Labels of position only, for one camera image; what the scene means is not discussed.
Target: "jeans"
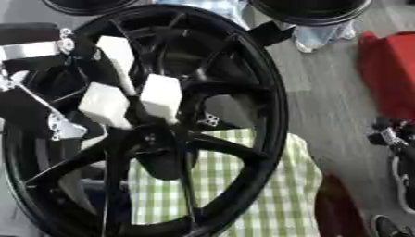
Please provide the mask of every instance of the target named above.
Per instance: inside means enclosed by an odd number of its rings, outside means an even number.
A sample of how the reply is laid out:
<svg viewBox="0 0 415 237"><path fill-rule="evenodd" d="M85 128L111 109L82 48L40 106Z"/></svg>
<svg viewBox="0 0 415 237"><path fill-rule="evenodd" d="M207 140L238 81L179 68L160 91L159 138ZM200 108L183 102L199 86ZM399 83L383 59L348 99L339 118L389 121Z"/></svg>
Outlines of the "jeans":
<svg viewBox="0 0 415 237"><path fill-rule="evenodd" d="M324 27L297 26L294 37L306 48L318 49L330 41L345 37L353 31L353 21Z"/></svg>

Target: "black wheel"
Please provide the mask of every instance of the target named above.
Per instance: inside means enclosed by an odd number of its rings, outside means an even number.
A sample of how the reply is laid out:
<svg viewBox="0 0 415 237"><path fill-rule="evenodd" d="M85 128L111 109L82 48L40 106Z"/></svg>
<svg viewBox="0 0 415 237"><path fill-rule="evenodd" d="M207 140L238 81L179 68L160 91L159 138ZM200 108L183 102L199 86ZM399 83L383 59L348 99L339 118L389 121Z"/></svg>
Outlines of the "black wheel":
<svg viewBox="0 0 415 237"><path fill-rule="evenodd" d="M371 0L250 0L267 16L300 26L328 26L357 18L371 5Z"/></svg>
<svg viewBox="0 0 415 237"><path fill-rule="evenodd" d="M76 33L93 41L101 35L126 37L135 53L131 76L137 88L149 73L180 79L180 122L169 126L148 117L138 98L130 97L133 106L127 119L134 130L108 129L104 140L81 151L79 141L39 140L7 124L3 141L6 174L21 208L42 230L56 237L190 237L225 230L256 200L276 169L285 143L285 90L265 49L233 22L184 6L134 7L89 22ZM84 88L96 73L74 66L32 73L25 83L61 112L76 118ZM198 121L205 102L220 94L240 101L248 111L256 134L253 148L202 133L204 128ZM90 131L100 128L78 122ZM146 142L150 133L156 143ZM233 183L206 206L198 206L190 175L200 149L231 154L244 162ZM151 225L131 225L119 219L119 199L125 192L122 181L132 158L138 158L158 179L181 182L187 216ZM84 202L84 188L70 192L67 179L68 174L99 161L106 162L102 210Z"/></svg>
<svg viewBox="0 0 415 237"><path fill-rule="evenodd" d="M121 10L137 0L42 0L55 11L73 16L95 16Z"/></svg>

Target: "metal arm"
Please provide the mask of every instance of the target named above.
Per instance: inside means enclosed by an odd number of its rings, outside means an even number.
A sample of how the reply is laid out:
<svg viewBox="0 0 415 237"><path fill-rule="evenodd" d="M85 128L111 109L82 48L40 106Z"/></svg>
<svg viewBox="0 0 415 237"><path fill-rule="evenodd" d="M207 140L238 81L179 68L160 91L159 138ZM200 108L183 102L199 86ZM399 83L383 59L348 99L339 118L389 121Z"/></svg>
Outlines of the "metal arm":
<svg viewBox="0 0 415 237"><path fill-rule="evenodd" d="M64 65L69 57L102 59L98 48L78 40L69 29L42 23L0 26L0 117L36 137L53 141L84 136L87 129L70 122L38 94L11 80L18 71ZM109 84L114 83L116 79L109 80Z"/></svg>

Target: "black alloy wheel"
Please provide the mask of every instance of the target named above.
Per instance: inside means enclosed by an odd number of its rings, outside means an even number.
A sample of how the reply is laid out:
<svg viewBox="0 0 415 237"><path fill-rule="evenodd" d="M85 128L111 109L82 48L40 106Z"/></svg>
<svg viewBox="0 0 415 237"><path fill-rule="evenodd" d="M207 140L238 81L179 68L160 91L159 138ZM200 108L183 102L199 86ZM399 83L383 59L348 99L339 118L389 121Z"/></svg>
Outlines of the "black alloy wheel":
<svg viewBox="0 0 415 237"><path fill-rule="evenodd" d="M140 107L138 97L129 97L132 106L127 119L134 129L107 129L104 140L83 150L80 141L40 140L7 124L3 139L6 175L19 206L54 237L196 237L226 230L256 200L285 144L285 89L266 50L230 20L185 6L132 7L86 23L75 33L94 42L102 35L127 38L135 55L131 77L138 89L150 73L178 78L183 92L180 122L170 126L151 118ZM61 112L76 117L80 114L77 105L95 74L83 64L72 63L33 72L25 84ZM244 105L255 130L253 148L202 133L198 121L205 102L221 94ZM90 131L99 128L81 124ZM157 138L155 143L147 143L148 134ZM233 183L206 206L195 200L190 172L199 150L234 155L244 163ZM139 160L154 177L180 181L187 216L149 225L119 219L122 183L130 160L138 156L144 157ZM156 161L146 164L146 157ZM74 198L63 181L68 174L96 162L105 162L101 211Z"/></svg>

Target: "metal bolt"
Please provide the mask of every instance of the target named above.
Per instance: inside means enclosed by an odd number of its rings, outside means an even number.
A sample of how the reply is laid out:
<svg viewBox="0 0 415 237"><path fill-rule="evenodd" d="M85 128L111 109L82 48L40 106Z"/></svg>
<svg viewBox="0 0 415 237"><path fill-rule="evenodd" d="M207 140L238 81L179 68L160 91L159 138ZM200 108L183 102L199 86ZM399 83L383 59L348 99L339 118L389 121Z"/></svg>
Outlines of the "metal bolt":
<svg viewBox="0 0 415 237"><path fill-rule="evenodd" d="M62 38L66 38L72 34L72 30L68 28L60 29L60 36Z"/></svg>
<svg viewBox="0 0 415 237"><path fill-rule="evenodd" d="M75 49L75 43L69 38L58 41L57 46L64 54L67 55Z"/></svg>
<svg viewBox="0 0 415 237"><path fill-rule="evenodd" d="M94 54L94 60L99 61L99 60L101 60L101 58L102 58L101 50L98 49L98 50L96 50L96 52Z"/></svg>

